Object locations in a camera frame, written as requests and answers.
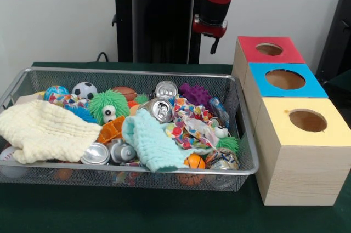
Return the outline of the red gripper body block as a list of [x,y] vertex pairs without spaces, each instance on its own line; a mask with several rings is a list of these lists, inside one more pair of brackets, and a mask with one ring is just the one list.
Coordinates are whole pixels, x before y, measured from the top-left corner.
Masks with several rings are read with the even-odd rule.
[[222,38],[227,30],[227,21],[224,20],[220,25],[209,25],[202,22],[198,14],[194,15],[193,32],[200,33],[207,37]]

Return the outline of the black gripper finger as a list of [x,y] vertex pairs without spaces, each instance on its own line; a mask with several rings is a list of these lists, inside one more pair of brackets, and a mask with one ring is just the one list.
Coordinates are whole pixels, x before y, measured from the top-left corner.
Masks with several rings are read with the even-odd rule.
[[216,38],[214,39],[214,43],[213,43],[212,46],[211,46],[210,54],[215,54],[215,53],[216,53],[219,40],[220,40],[220,38],[218,38],[218,37],[216,37]]

